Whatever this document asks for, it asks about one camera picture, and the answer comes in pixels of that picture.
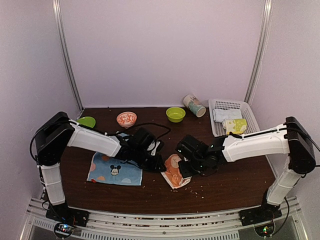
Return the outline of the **white perforated plastic basket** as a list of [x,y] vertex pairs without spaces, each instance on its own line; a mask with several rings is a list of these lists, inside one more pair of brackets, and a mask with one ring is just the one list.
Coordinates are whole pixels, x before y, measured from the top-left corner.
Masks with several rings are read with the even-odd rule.
[[209,99],[208,100],[208,110],[210,115],[210,124],[212,133],[215,137],[225,135],[226,131],[223,128],[222,123],[214,121],[214,109],[236,109],[241,111],[241,116],[247,122],[247,129],[245,134],[250,134],[260,131],[259,125],[256,118],[251,110],[251,107],[244,101],[229,100],[229,99]]

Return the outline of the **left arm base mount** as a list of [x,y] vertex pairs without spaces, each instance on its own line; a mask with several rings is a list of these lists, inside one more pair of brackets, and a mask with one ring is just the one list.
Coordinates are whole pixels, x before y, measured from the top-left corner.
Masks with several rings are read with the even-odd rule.
[[66,202],[52,205],[49,202],[46,218],[62,222],[70,226],[86,227],[90,213],[86,210],[71,208]]

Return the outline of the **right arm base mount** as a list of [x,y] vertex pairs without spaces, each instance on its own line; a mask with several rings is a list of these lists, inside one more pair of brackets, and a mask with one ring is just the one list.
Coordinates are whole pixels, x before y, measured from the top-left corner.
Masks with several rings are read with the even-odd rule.
[[267,202],[267,193],[264,194],[260,206],[241,210],[238,214],[242,226],[268,222],[282,216],[280,205],[272,205]]

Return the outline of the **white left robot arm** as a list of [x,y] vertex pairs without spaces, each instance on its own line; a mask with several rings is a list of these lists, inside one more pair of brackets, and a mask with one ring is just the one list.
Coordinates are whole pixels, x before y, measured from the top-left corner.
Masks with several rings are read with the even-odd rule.
[[53,215],[67,222],[72,218],[72,211],[65,206],[67,200],[60,171],[65,152],[100,153],[133,162],[144,171],[160,173],[166,170],[159,153],[162,147],[163,142],[144,127],[132,134],[126,131],[107,133],[80,124],[60,111],[35,131],[29,143],[29,154],[39,168],[49,203],[53,205]]

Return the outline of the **orange bunny towel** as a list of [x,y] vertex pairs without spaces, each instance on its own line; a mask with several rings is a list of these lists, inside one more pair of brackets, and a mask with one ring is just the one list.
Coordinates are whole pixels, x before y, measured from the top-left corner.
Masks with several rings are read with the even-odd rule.
[[182,159],[178,154],[172,154],[164,161],[166,171],[161,172],[161,175],[173,190],[186,186],[192,179],[182,176],[179,169],[179,162],[181,161]]

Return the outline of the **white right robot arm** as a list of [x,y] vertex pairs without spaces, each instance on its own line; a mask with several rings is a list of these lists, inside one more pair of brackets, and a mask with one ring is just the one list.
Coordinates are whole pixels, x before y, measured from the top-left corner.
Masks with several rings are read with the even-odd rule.
[[184,157],[179,170],[184,178],[205,175],[209,169],[251,157],[283,154],[287,156],[284,170],[265,191],[261,206],[256,210],[259,220],[268,220],[299,179],[316,167],[316,144],[299,121],[291,116],[276,127],[249,134],[215,137],[211,145],[186,135],[176,146]]

